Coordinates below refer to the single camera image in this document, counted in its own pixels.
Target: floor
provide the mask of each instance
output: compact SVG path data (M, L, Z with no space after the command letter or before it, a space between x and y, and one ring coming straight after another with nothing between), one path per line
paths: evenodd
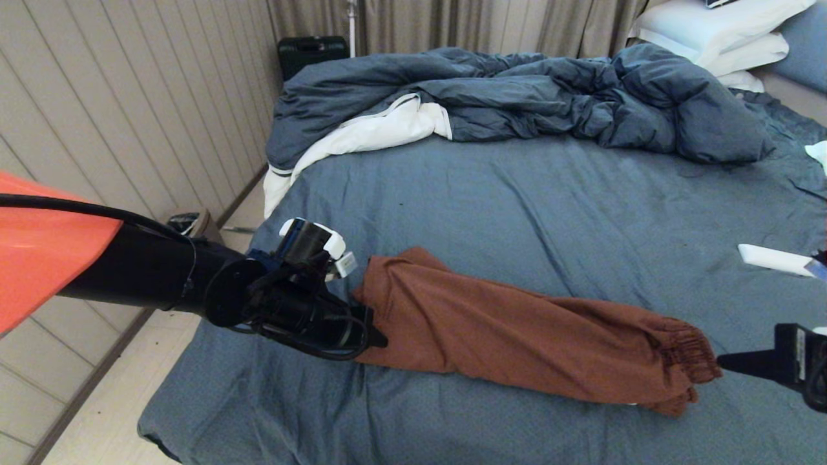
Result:
M257 228L263 221L262 181L225 227ZM221 231L224 243L244 252L251 235ZM138 438L146 403L192 340L200 318L156 310L123 351L63 432L44 465L171 465L154 444Z

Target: crumpled duvet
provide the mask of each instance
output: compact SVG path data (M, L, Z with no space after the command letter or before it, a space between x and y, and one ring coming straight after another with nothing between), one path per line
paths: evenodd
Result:
M579 60L443 48L302 70L276 107L270 164L289 172L339 124L381 112L406 93L442 105L454 141L567 132L700 163L749 163L774 149L758 118L712 74L659 46Z

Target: black suitcase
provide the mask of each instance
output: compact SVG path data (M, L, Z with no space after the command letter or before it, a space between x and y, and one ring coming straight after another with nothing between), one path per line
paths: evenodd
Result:
M347 57L347 43L340 36L286 37L279 41L279 65L284 82L307 65Z

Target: wall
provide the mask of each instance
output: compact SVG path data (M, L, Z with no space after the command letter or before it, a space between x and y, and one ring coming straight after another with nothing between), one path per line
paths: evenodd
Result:
M224 213L265 164L269 18L256 0L2 0L0 169L153 218ZM0 339L3 465L25 462L138 311L56 297Z

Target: bed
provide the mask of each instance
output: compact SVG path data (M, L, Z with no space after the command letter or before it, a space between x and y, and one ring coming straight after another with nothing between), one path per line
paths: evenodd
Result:
M620 102L615 114L642 118L629 124L658 127L647 118L664 117L680 137L625 137L617 119L596 131L594 108L564 112L566 121L547 130L526 129L512 118L518 110L511 103L498 100L502 120L480 115L484 103L463 106L446 97L455 89L440 94L440 80L418 74L412 55L306 69L288 84L268 147L283 175L339 123L410 92L447 109L453 141L434 134L317 161L296 177L251 247L275 248L285 220L307 218L336 229L362 270L371 255L421 246L462 274L683 319L704 331L718 354L769 348L775 323L823 325L824 282L745 265L737 245L806 255L824 247L827 186L804 146L827 139L827 129L769 95L728 91L663 49L627 50L625 69L666 60L639 76L641 85L676 94L684 81L664 89L659 79L708 78L693 95L717 113L689 122L689 113L625 106L637 100L613 93L612 102ZM431 65L442 59L487 75L545 60L456 49L417 58ZM566 63L576 75L618 69L608 60ZM382 74L377 79L389 87L383 97L373 82L347 98L332 97L331 87L302 100L303 89L319 79L349 89L347 76L365 70ZM389 84L394 79L416 85ZM629 79L620 80L624 89L633 87ZM519 100L515 95L527 88L497 86L494 94ZM681 132L693 123L706 133ZM473 137L463 139L462 131ZM715 158L721 153L729 158ZM331 288L347 298L360 282L357 272ZM792 391L727 372L699 393L699 404L671 419L461 375L324 361L202 323L146 407L139 433L170 457L199 464L775 464L822 463L827 456L824 417Z

